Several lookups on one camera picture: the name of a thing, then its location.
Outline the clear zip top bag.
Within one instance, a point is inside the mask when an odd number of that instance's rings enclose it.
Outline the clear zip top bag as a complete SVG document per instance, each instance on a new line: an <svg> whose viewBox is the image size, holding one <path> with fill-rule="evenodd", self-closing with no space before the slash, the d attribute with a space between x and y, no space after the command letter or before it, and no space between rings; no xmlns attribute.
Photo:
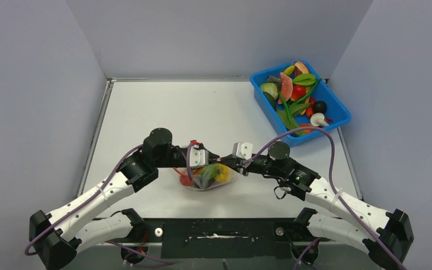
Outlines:
<svg viewBox="0 0 432 270"><path fill-rule="evenodd" d="M186 169L173 168L179 176L182 186L196 191L205 191L227 185L236 181L236 173L228 166L212 164L193 171L192 179L189 178Z"/></svg>

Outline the yellow toy bell pepper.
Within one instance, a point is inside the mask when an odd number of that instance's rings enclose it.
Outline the yellow toy bell pepper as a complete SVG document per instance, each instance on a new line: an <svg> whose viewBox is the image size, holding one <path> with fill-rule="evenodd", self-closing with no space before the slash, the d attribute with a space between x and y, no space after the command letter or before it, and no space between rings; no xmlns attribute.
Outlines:
<svg viewBox="0 0 432 270"><path fill-rule="evenodd" d="M232 181L233 170L222 164L215 165L214 180L218 183L227 183Z"/></svg>

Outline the toy peach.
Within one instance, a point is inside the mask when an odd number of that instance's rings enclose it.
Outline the toy peach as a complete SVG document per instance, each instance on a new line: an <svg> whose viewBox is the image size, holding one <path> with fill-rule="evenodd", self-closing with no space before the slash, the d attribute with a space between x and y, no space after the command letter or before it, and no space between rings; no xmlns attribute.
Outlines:
<svg viewBox="0 0 432 270"><path fill-rule="evenodd" d="M186 186L186 187L193 187L194 183L192 180L190 180L188 175L181 175L179 178L179 182L181 185Z"/></svg>

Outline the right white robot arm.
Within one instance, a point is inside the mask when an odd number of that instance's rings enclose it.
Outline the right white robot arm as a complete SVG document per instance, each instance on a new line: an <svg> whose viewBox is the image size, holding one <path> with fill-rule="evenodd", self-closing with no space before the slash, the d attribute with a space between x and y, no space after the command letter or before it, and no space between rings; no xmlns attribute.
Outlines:
<svg viewBox="0 0 432 270"><path fill-rule="evenodd" d="M266 145L268 152L252 152L250 143L236 143L233 153L218 162L242 174L260 174L278 181L286 194L326 209L332 217L306 209L308 218L294 224L294 233L301 240L312 236L334 240L365 252L383 269L404 269L403 261L414 241L409 216L399 210L388 211L368 204L335 187L289 156L282 141Z"/></svg>

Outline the green toy lettuce ball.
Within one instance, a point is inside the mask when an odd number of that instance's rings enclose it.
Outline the green toy lettuce ball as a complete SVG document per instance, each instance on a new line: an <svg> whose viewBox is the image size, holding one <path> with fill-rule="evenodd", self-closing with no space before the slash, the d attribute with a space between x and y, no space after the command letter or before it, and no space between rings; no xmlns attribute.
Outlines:
<svg viewBox="0 0 432 270"><path fill-rule="evenodd" d="M202 180L210 180L214 178L218 174L218 164L212 164L209 166L204 167L200 173L199 176Z"/></svg>

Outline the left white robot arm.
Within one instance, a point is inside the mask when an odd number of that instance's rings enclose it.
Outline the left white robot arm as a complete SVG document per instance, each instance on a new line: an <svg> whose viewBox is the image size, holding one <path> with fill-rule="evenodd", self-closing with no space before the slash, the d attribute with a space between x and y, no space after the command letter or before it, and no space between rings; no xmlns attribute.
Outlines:
<svg viewBox="0 0 432 270"><path fill-rule="evenodd" d="M200 142L180 147L172 144L172 138L166 128L152 130L141 145L120 159L105 180L58 209L32 214L25 255L39 256L46 269L61 269L84 244L78 232L107 208L157 179L159 168L202 168L220 158Z"/></svg>

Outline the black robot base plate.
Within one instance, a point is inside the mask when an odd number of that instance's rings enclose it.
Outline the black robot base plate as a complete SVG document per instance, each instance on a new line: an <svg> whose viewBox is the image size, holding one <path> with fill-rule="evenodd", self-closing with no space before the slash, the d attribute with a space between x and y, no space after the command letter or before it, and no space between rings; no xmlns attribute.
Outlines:
<svg viewBox="0 0 432 270"><path fill-rule="evenodd" d="M159 245L163 259L290 259L291 246L312 240L295 218L147 218L118 242Z"/></svg>

